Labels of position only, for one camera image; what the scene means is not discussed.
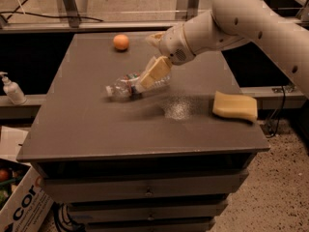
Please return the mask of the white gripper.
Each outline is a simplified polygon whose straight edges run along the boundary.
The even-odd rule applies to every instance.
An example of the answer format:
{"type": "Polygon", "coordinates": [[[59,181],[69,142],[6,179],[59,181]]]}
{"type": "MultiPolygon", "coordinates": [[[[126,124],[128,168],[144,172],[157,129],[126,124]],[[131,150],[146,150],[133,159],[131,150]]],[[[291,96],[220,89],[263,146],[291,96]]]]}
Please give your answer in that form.
{"type": "Polygon", "coordinates": [[[151,89],[156,81],[168,75],[172,64],[179,66],[195,58],[186,40],[184,24],[171,27],[165,32],[151,34],[146,37],[146,42],[158,48],[164,56],[153,57],[142,71],[135,84],[140,93],[151,89]]]}

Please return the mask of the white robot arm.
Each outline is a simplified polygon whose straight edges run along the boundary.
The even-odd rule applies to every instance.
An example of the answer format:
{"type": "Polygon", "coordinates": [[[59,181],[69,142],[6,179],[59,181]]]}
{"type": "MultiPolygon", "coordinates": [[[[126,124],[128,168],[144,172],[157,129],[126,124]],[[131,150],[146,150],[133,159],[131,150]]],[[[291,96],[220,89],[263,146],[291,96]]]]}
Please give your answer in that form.
{"type": "Polygon", "coordinates": [[[264,0],[212,0],[210,10],[150,35],[147,42],[160,55],[137,81],[140,92],[205,51],[251,42],[309,98],[309,30],[275,13],[264,0]]]}

